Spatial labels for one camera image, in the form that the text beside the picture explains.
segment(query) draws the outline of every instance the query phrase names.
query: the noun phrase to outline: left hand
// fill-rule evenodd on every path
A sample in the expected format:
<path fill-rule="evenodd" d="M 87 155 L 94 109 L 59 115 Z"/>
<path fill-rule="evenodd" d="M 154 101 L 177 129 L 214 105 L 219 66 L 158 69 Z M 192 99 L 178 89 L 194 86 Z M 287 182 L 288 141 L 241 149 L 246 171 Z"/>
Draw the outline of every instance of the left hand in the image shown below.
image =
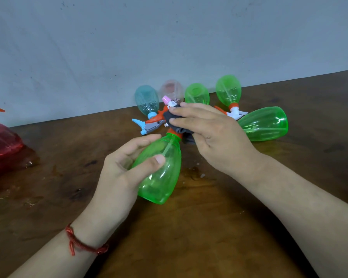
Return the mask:
<path fill-rule="evenodd" d="M 138 196 L 139 184 L 161 168 L 165 157 L 156 155 L 128 169 L 143 149 L 160 137 L 134 138 L 106 157 L 96 191 L 86 208 L 89 215 L 108 223 L 111 229 L 126 219 Z"/>

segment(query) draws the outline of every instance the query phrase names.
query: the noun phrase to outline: hand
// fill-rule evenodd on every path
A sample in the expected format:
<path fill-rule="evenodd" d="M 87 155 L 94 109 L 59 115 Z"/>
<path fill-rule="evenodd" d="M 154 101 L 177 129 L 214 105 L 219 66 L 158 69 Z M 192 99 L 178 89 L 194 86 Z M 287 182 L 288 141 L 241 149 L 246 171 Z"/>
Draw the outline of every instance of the hand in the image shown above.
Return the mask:
<path fill-rule="evenodd" d="M 165 157 L 156 155 L 128 169 L 143 149 L 160 137 L 134 138 L 106 157 L 96 191 L 87 207 L 88 215 L 110 223 L 110 229 L 126 219 L 137 198 L 139 184 L 161 168 Z"/>
<path fill-rule="evenodd" d="M 200 154 L 217 170 L 237 181 L 255 173 L 264 155 L 259 153 L 239 124 L 214 107 L 201 103 L 181 103 L 172 107 L 170 123 L 194 132 Z"/>

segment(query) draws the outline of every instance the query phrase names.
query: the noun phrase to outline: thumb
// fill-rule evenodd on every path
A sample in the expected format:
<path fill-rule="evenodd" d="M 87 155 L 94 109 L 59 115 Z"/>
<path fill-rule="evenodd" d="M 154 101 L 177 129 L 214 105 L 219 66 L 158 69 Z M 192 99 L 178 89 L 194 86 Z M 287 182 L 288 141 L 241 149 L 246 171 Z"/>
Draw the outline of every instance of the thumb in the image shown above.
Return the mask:
<path fill-rule="evenodd" d="M 142 180 L 156 172 L 165 164 L 165 157 L 161 154 L 148 158 L 143 163 L 125 172 L 125 178 L 131 187 L 138 186 Z"/>

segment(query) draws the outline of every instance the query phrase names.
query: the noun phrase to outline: fingernail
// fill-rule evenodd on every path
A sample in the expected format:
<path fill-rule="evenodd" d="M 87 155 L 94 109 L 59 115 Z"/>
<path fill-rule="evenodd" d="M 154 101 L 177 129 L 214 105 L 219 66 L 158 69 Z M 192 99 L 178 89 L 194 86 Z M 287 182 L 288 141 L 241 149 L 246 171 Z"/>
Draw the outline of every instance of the fingernail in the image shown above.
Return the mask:
<path fill-rule="evenodd" d="M 161 154 L 155 155 L 155 159 L 160 165 L 165 163 L 165 157 Z"/>

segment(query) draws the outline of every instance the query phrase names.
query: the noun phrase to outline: blue trigger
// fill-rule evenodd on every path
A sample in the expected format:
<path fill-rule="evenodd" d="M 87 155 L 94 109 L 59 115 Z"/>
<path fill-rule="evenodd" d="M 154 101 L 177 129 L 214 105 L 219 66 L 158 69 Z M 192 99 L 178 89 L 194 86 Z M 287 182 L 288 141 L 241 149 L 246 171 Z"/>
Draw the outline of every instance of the blue trigger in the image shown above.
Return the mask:
<path fill-rule="evenodd" d="M 146 126 L 146 122 L 144 121 L 140 121 L 138 119 L 131 119 L 134 123 L 136 123 L 138 126 L 140 126 L 142 128 L 142 130 L 144 130 L 144 127 Z"/>

